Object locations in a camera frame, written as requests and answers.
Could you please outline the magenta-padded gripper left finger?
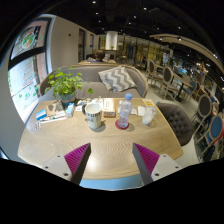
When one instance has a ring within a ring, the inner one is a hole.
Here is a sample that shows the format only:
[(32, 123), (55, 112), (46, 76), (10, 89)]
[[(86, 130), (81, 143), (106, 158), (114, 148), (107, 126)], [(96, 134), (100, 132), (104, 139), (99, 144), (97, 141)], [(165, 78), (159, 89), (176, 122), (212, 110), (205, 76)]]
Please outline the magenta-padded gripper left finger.
[(57, 154), (43, 165), (43, 169), (79, 185), (90, 154), (91, 144), (87, 143), (66, 155)]

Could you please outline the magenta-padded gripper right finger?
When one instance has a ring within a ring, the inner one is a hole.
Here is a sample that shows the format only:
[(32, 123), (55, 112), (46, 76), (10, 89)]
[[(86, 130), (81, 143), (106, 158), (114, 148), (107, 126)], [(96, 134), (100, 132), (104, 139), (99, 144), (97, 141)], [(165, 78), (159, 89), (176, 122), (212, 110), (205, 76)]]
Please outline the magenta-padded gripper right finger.
[(144, 185), (150, 184), (182, 169), (168, 154), (157, 154), (134, 143), (132, 153)]

